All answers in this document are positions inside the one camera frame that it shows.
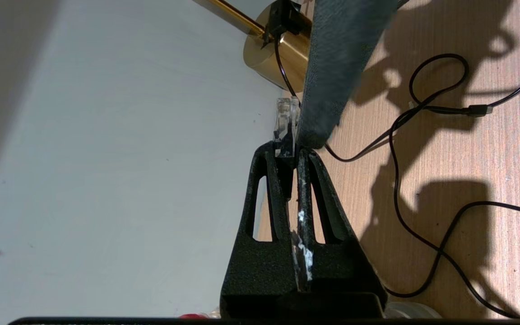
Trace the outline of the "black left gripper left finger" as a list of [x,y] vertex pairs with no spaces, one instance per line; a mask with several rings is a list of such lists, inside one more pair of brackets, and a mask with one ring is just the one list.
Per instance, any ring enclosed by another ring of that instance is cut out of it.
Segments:
[[[297,290],[287,202],[272,142],[259,146],[251,161],[243,213],[220,292],[222,313],[281,313],[280,299]],[[266,177],[272,240],[253,237],[260,180]]]

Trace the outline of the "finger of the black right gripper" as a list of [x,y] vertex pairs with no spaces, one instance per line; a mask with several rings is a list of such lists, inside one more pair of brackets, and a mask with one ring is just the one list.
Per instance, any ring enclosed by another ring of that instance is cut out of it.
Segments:
[[398,7],[397,0],[315,2],[297,130],[300,146],[326,144]]

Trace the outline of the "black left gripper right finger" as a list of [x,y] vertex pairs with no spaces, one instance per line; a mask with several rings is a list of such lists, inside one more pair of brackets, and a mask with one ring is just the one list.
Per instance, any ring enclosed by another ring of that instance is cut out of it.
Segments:
[[321,158],[302,148],[297,160],[299,289],[371,293],[388,298],[348,221]]

